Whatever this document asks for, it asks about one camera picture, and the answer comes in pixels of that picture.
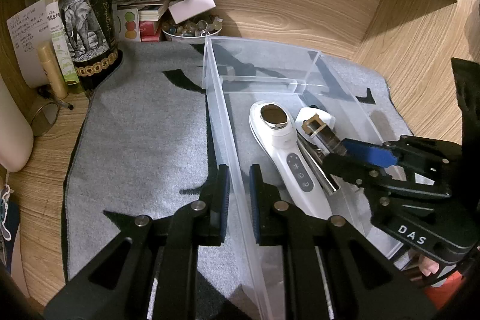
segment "red book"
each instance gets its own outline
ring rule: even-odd
[[[155,36],[160,21],[140,21],[140,37]]]
[[[154,35],[150,35],[150,36],[143,36],[141,33],[140,33],[140,39],[142,41],[161,41],[161,36],[162,36],[162,29],[157,29],[157,33],[154,34]]]

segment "elephant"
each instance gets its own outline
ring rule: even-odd
[[[75,57],[80,56],[77,35],[80,35],[80,39],[85,47],[85,53],[92,51],[88,43],[88,32],[92,31],[97,36],[97,48],[99,48],[105,40],[97,18],[92,12],[92,8],[83,0],[72,3],[65,10],[65,29],[70,44],[75,51]]]

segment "gray button panel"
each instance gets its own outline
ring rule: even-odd
[[[314,183],[307,174],[307,170],[303,166],[300,158],[296,153],[290,153],[286,157],[286,164],[289,165],[290,170],[292,171],[295,179],[298,182],[300,188],[308,193],[314,189]]]

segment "stack of books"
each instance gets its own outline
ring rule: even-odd
[[[112,0],[112,3],[117,5],[117,10],[132,8],[138,10],[142,41],[160,40],[159,21],[168,9],[170,0]]]

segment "white plastic bottle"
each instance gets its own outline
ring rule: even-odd
[[[0,164],[21,170],[32,153],[33,132],[0,76]]]

